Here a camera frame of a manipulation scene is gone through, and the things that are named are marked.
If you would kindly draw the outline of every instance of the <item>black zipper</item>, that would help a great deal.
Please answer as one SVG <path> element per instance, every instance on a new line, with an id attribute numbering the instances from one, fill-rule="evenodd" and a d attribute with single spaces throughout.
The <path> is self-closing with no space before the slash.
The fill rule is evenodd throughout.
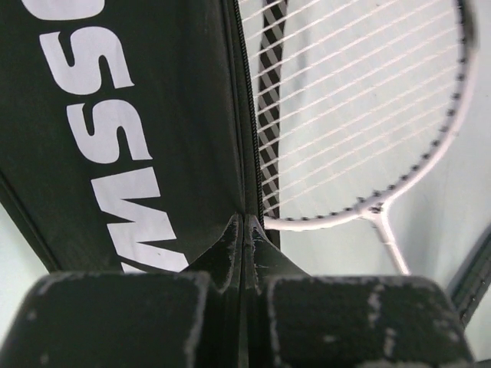
<path id="1" fill-rule="evenodd" d="M 246 39 L 244 38 L 244 30 L 242 28 L 242 17 L 240 15 L 239 0 L 233 1 L 233 11 L 236 17 L 237 31 L 239 36 L 239 45 L 242 56 L 242 65 L 245 75 L 245 88 L 247 92 L 247 100 L 249 105 L 249 116 L 250 123 L 252 124 L 252 148 L 254 151 L 254 165 L 255 165 L 255 184 L 257 191 L 258 200 L 258 220 L 262 227 L 264 227 L 264 215 L 262 207 L 262 183 L 261 183 L 261 163 L 259 161 L 259 140 L 258 140 L 258 129 L 257 122 L 255 121 L 255 107 L 254 107 L 254 96 L 252 94 L 252 83 L 251 83 L 251 71 L 249 70 L 249 58 L 247 55 Z"/>

